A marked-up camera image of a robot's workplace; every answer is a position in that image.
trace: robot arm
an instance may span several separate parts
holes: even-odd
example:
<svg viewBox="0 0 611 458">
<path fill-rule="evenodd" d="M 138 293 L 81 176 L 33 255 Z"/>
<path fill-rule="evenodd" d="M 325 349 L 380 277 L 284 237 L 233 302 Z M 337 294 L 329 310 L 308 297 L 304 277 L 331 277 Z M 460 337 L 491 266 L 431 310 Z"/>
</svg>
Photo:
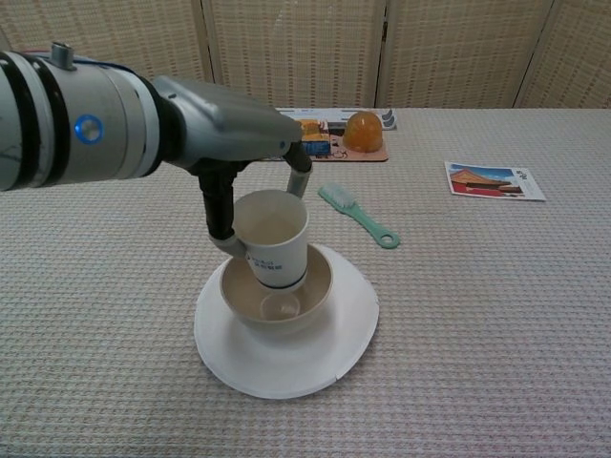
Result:
<svg viewBox="0 0 611 458">
<path fill-rule="evenodd" d="M 0 52 L 0 191 L 145 177 L 162 161 L 198 177 L 212 241 L 232 256 L 233 180 L 251 161 L 283 156 L 301 197 L 311 160 L 296 121 L 214 84 L 111 63 Z"/>
</svg>

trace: white saucer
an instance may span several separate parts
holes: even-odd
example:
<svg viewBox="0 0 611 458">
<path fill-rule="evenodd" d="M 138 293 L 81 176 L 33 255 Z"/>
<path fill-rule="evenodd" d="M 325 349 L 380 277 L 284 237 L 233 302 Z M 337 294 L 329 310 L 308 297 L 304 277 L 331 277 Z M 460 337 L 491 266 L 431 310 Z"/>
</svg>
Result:
<svg viewBox="0 0 611 458">
<path fill-rule="evenodd" d="M 337 252 L 316 247 L 333 270 L 325 310 L 308 328 L 268 337 L 240 323 L 221 296 L 221 273 L 198 298 L 195 341 L 201 359 L 225 384 L 267 399 L 305 396 L 341 379 L 365 352 L 378 323 L 371 284 Z"/>
</svg>

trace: white cup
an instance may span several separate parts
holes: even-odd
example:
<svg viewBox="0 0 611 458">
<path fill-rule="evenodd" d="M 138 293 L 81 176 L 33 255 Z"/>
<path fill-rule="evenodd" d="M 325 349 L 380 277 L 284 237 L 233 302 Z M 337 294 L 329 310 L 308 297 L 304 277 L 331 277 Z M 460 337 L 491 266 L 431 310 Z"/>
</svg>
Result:
<svg viewBox="0 0 611 458">
<path fill-rule="evenodd" d="M 300 198 L 268 189 L 234 205 L 234 230 L 259 283 L 277 292 L 294 291 L 306 279 L 308 214 Z"/>
</svg>

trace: beige folding screen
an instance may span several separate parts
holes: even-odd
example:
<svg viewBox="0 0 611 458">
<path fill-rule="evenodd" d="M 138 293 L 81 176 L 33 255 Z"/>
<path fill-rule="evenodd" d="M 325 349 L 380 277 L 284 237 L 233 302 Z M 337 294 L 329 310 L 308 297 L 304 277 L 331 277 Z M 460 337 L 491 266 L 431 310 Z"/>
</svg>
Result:
<svg viewBox="0 0 611 458">
<path fill-rule="evenodd" d="M 511 107 L 551 0 L 389 0 L 378 106 Z"/>
<path fill-rule="evenodd" d="M 557 0 L 518 106 L 611 108 L 611 1 Z"/>
<path fill-rule="evenodd" d="M 212 79 L 199 0 L 1 0 L 0 27 L 18 51 L 62 40 L 144 76 Z"/>
<path fill-rule="evenodd" d="M 0 24 L 0 51 L 9 50 L 11 48 L 11 43 L 9 43 L 9 39 L 2 31 L 2 24 Z"/>
<path fill-rule="evenodd" d="M 373 106 L 379 0 L 202 0 L 217 82 L 276 107 Z"/>
</svg>

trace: toothbrush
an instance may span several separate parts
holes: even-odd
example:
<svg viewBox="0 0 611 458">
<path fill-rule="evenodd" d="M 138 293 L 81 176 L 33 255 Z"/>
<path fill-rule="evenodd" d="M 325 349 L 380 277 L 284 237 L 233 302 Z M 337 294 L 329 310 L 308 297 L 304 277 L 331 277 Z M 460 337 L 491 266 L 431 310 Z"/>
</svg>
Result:
<svg viewBox="0 0 611 458">
<path fill-rule="evenodd" d="M 318 195 L 340 213 L 348 215 L 361 224 L 382 248 L 396 248 L 399 236 L 365 214 L 356 203 L 354 196 L 336 183 L 328 183 L 318 190 Z"/>
</svg>

